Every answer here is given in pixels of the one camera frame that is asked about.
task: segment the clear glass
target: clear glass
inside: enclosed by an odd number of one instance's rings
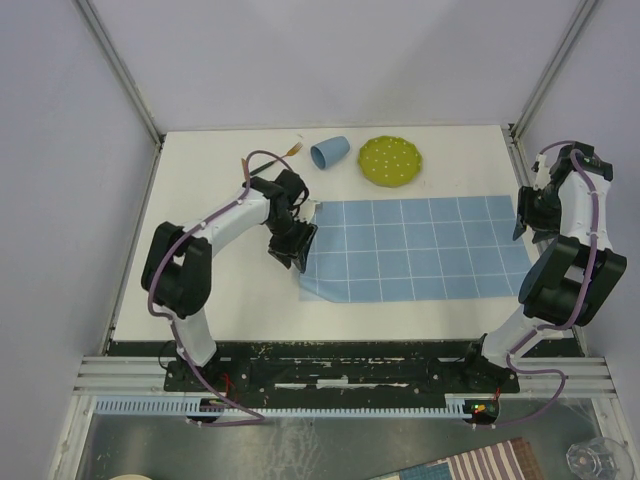
[[[567,452],[569,468],[582,480],[632,480],[633,463],[627,449],[610,438],[576,443]]]

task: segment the gray floor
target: gray floor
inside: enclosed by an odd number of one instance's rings
[[[538,402],[503,401],[502,419]],[[575,479],[565,453],[598,436],[590,401],[554,405],[540,419],[492,431],[451,420],[282,419],[198,429],[179,418],[95,416],[77,480],[136,473],[152,480],[367,479],[510,438],[524,437],[549,480]]]

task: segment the white grid line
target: white grid line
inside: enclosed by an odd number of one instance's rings
[[[410,252],[413,251],[422,251],[422,250],[479,250],[483,248],[525,248],[524,245],[485,245],[479,247],[425,247],[425,248],[384,248],[379,250],[341,250],[335,252],[309,252],[309,255],[323,255],[327,253],[371,253],[371,252],[404,252],[408,250]]]
[[[464,222],[515,222],[516,217],[512,218],[494,218],[493,220],[447,220],[441,222],[406,222],[406,223],[353,223],[353,224],[340,224],[340,225],[318,225],[322,228],[342,228],[342,227],[382,227],[385,225],[429,225],[432,223],[464,223]]]
[[[344,219],[344,248],[349,251],[349,245],[347,245],[347,214],[344,211],[344,202],[342,202],[342,218]],[[351,287],[349,287],[349,258],[345,258],[347,265],[347,298],[349,299],[349,303],[351,303]]]
[[[456,205],[458,206],[458,213],[460,214],[460,220],[462,220],[462,212],[460,211],[460,199],[456,197]],[[478,292],[478,298],[480,297],[480,289],[478,288],[478,282],[476,280],[476,271],[473,268],[473,260],[471,259],[471,251],[469,250],[469,242],[467,241],[467,232],[464,230],[464,222],[460,222],[462,225],[462,235],[464,236],[464,243],[467,246],[467,255],[469,256],[469,263],[471,264],[471,273],[473,273],[473,283],[476,285],[476,292]]]
[[[528,272],[518,272],[518,273],[510,273],[509,275],[524,275]],[[431,276],[415,276],[415,277],[385,277],[385,280],[413,280],[413,279],[421,279],[421,278],[476,278],[476,277],[504,277],[505,275],[502,273],[481,273],[479,275],[431,275]],[[346,282],[347,280],[336,280],[336,279],[328,279],[324,280],[322,278],[319,279],[321,282]],[[349,282],[377,282],[380,280],[379,278],[352,278],[348,280]]]
[[[488,198],[485,196],[485,204],[487,206],[487,211],[489,210],[489,204],[488,204]],[[428,207],[429,207],[429,213],[431,215],[431,219],[433,220],[433,213],[432,213],[432,208],[431,208],[431,202],[430,200],[428,200]],[[331,282],[331,283],[338,283],[338,282],[347,282],[347,291],[348,291],[348,302],[351,302],[351,289],[350,289],[350,282],[359,282],[359,281],[377,281],[378,282],[378,286],[380,288],[380,300],[382,302],[384,302],[384,298],[383,298],[383,291],[382,291],[382,276],[380,273],[380,258],[378,255],[378,252],[401,252],[401,251],[406,251],[407,253],[407,262],[408,262],[408,266],[409,266],[409,277],[385,277],[385,280],[410,280],[411,281],[411,289],[412,289],[412,294],[413,294],[413,299],[417,300],[416,298],[416,294],[415,294],[415,287],[414,287],[414,283],[413,280],[414,279],[434,279],[434,278],[439,278],[442,279],[442,283],[443,283],[443,287],[444,287],[444,294],[445,294],[445,299],[449,299],[449,295],[447,292],[447,287],[446,287],[446,283],[444,281],[444,279],[446,278],[460,278],[460,277],[466,277],[466,278],[473,278],[474,279],[474,285],[476,287],[476,292],[478,294],[478,298],[483,298],[480,295],[480,290],[478,287],[478,282],[477,282],[477,277],[501,277],[501,278],[505,278],[507,280],[507,284],[509,286],[509,291],[511,292],[511,295],[513,295],[513,288],[509,282],[509,275],[525,275],[528,272],[512,272],[512,273],[507,273],[506,271],[506,266],[504,264],[504,259],[502,257],[502,253],[501,253],[501,249],[502,248],[523,248],[523,245],[500,245],[498,243],[498,238],[497,238],[497,234],[494,228],[494,222],[499,222],[499,221],[514,221],[514,218],[508,218],[508,219],[493,219],[491,218],[491,213],[489,212],[489,220],[466,220],[466,222],[480,222],[480,223],[489,223],[491,225],[491,230],[493,233],[493,237],[496,241],[495,245],[486,245],[486,246],[477,246],[477,247],[470,247],[469,246],[469,242],[467,239],[467,235],[466,235],[466,229],[464,227],[464,223],[465,220],[462,220],[462,213],[461,213],[461,209],[460,209],[460,201],[459,198],[456,198],[456,205],[458,208],[458,213],[460,215],[460,220],[452,220],[452,221],[439,221],[439,222],[405,222],[404,221],[404,212],[403,212],[403,207],[402,207],[402,202],[400,202],[400,216],[401,216],[401,223],[376,223],[375,221],[375,212],[374,212],[374,205],[373,205],[373,201],[371,202],[371,215],[372,215],[372,222],[371,224],[354,224],[354,225],[347,225],[347,219],[346,219],[346,207],[345,207],[345,202],[341,202],[342,203],[342,214],[343,214],[343,220],[344,220],[344,224],[341,225],[322,225],[322,228],[343,228],[344,230],[344,236],[345,236],[345,250],[344,251],[335,251],[335,252],[310,252],[310,254],[312,255],[322,255],[322,254],[344,254],[344,255],[348,255],[349,253],[373,253],[375,252],[376,254],[376,267],[378,270],[378,278],[350,278],[350,273],[349,273],[349,265],[348,265],[348,258],[347,258],[347,265],[346,265],[346,270],[347,270],[347,278],[346,279],[322,279],[319,277],[318,275],[318,257],[315,258],[315,265],[316,265],[316,294],[319,295],[319,282]],[[465,247],[439,247],[438,246],[438,239],[436,236],[436,230],[435,230],[435,224],[436,223],[459,223],[462,226],[462,232],[463,232],[463,236],[465,239]],[[431,248],[409,248],[409,244],[408,244],[408,239],[407,239],[407,231],[406,231],[406,225],[428,225],[431,224],[432,229],[433,229],[433,234],[434,234],[434,240],[436,243],[435,247],[431,247]],[[378,226],[386,226],[386,225],[396,225],[396,226],[402,226],[403,229],[403,234],[404,234],[404,241],[405,241],[405,247],[406,248],[398,248],[398,249],[382,249],[379,250],[378,249],[378,241],[377,241],[377,233],[376,233],[376,227]],[[348,238],[347,238],[347,230],[346,227],[373,227],[373,234],[374,234],[374,248],[375,250],[349,250],[348,248]],[[471,249],[481,249],[481,248],[498,248],[498,252],[500,255],[500,261],[502,263],[502,270],[504,273],[496,273],[496,274],[476,274],[475,269],[473,267],[473,259],[471,257]],[[438,262],[440,265],[440,273],[441,275],[429,275],[429,276],[414,276],[413,272],[411,270],[411,261],[410,261],[410,256],[409,256],[409,251],[426,251],[426,250],[436,250],[436,253],[438,255]],[[472,274],[471,275],[444,275],[444,271],[442,268],[442,260],[440,258],[440,252],[439,250],[466,250],[467,251],[467,255],[469,257],[469,262],[471,264],[471,271]]]
[[[496,239],[496,245],[498,245],[498,255],[500,255],[500,263],[502,264],[502,271],[504,272],[504,276],[507,277],[507,285],[509,286],[509,291],[511,292],[511,295],[513,295],[513,288],[511,288],[511,282],[509,281],[509,277],[507,276],[507,267],[505,267],[504,265],[504,259],[502,258],[502,252],[500,251],[499,248],[499,244],[498,244],[498,235],[496,235],[496,229],[493,228],[493,220],[491,220],[491,210],[489,210],[489,200],[487,199],[487,197],[484,197],[484,203],[487,206],[487,213],[489,214],[489,223],[491,224],[491,231],[493,232],[493,238]]]
[[[376,245],[376,266],[378,267],[378,287],[380,287],[380,301],[384,302],[382,297],[382,278],[380,276],[380,257],[378,256],[378,238],[376,237],[376,217],[373,212],[373,200],[371,201],[371,220],[373,221],[373,241]]]
[[[433,220],[433,212],[431,212],[431,200],[427,200],[427,204],[429,205],[429,216],[431,220]],[[431,228],[433,229],[433,240],[436,242],[436,253],[438,254],[438,263],[440,264],[440,274],[442,275],[442,287],[444,288],[444,297],[449,300],[449,294],[447,293],[447,282],[444,281],[444,270],[442,270],[442,260],[440,259],[440,250],[438,249],[438,237],[436,236],[436,227],[431,223]]]
[[[413,294],[413,300],[416,299],[416,288],[413,286],[413,274],[411,273],[411,259],[409,258],[409,242],[407,241],[407,229],[404,224],[404,213],[402,213],[402,202],[400,202],[400,218],[402,219],[402,233],[404,234],[404,246],[407,252],[407,265],[409,265],[409,277],[411,277],[411,293]]]

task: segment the yellow-green textured plate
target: yellow-green textured plate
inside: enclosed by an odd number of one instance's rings
[[[364,176],[376,185],[399,187],[420,173],[422,155],[404,138],[376,137],[360,149],[358,165]]]

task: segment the blue cup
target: blue cup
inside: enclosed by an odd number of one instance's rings
[[[345,137],[333,137],[311,147],[311,159],[320,170],[335,165],[347,156],[351,146]]]

